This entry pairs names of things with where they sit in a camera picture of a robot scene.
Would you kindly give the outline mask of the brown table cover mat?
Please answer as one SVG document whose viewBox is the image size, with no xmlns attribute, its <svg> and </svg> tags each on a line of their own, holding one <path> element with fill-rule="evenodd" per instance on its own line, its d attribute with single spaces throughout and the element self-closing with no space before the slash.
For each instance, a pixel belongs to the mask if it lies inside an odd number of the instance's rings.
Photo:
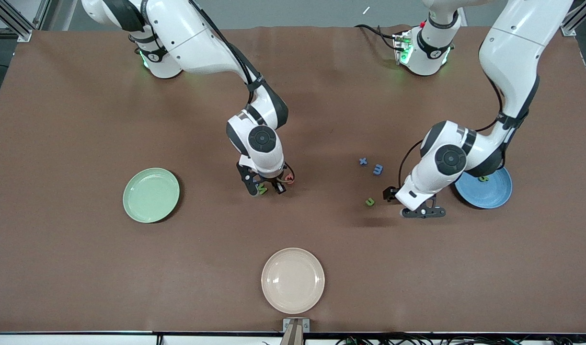
<svg viewBox="0 0 586 345">
<path fill-rule="evenodd" d="M 540 57 L 505 205 L 472 209 L 446 188 L 446 216 L 404 219 L 382 200 L 431 126 L 494 120 L 478 61 L 487 32 L 460 29 L 439 74 L 417 77 L 358 28 L 225 31 L 290 109 L 278 135 L 296 181 L 258 197 L 225 132 L 247 100 L 238 76 L 155 78 L 122 31 L 34 33 L 0 90 L 0 331 L 271 331 L 284 315 L 264 298 L 262 269 L 298 247 L 325 269 L 305 313 L 318 332 L 586 333 L 575 38 L 557 33 Z M 176 176 L 180 198 L 140 223 L 123 192 L 154 167 Z"/>
</svg>

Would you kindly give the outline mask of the beige plate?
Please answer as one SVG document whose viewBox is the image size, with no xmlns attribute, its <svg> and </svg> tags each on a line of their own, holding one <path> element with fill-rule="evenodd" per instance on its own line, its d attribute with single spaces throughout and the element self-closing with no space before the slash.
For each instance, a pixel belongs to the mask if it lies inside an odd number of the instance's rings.
<svg viewBox="0 0 586 345">
<path fill-rule="evenodd" d="M 261 287 L 277 311 L 297 315 L 312 309 L 325 290 L 325 271 L 314 254 L 301 248 L 285 248 L 266 261 Z"/>
</svg>

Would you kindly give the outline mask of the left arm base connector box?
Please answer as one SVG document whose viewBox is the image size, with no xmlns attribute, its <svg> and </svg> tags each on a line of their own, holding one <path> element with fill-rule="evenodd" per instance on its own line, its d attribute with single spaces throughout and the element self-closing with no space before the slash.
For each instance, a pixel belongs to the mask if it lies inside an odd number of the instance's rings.
<svg viewBox="0 0 586 345">
<path fill-rule="evenodd" d="M 412 30 L 392 35 L 394 54 L 398 65 L 407 65 L 414 50 Z"/>
</svg>

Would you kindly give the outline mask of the green plate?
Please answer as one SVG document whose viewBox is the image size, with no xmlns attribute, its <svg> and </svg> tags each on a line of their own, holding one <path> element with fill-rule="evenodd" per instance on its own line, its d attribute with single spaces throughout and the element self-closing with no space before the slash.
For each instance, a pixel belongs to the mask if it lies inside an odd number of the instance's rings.
<svg viewBox="0 0 586 345">
<path fill-rule="evenodd" d="M 148 168 L 134 175 L 124 188 L 123 208 L 131 219 L 154 223 L 177 206 L 181 188 L 176 176 L 164 168 Z"/>
</svg>

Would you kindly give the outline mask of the aluminium frame profile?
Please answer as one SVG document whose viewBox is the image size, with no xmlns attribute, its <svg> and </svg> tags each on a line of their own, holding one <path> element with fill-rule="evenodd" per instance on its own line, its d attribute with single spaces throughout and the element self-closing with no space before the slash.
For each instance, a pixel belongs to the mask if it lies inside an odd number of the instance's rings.
<svg viewBox="0 0 586 345">
<path fill-rule="evenodd" d="M 576 36 L 575 29 L 584 20 L 586 20 L 586 0 L 574 0 L 572 8 L 561 24 L 562 35 L 565 37 Z"/>
<path fill-rule="evenodd" d="M 52 0 L 0 0 L 0 39 L 29 42 L 45 25 Z"/>
</svg>

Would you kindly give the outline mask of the blue plate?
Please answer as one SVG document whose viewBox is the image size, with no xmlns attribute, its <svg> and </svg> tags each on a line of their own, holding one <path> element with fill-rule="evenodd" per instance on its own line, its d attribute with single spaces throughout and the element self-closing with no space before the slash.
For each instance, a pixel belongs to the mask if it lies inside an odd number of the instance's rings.
<svg viewBox="0 0 586 345">
<path fill-rule="evenodd" d="M 513 192 L 512 178 L 505 167 L 488 176 L 490 181 L 481 183 L 478 177 L 464 172 L 454 183 L 455 189 L 468 205 L 496 209 L 509 201 Z"/>
</svg>

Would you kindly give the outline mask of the white table edge rail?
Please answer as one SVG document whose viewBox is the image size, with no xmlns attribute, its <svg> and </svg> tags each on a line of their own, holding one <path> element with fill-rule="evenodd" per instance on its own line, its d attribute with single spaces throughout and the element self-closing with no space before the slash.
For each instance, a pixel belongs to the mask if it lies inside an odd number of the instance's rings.
<svg viewBox="0 0 586 345">
<path fill-rule="evenodd" d="M 586 333 L 86 331 L 0 332 L 0 345 L 586 345 Z"/>
</svg>

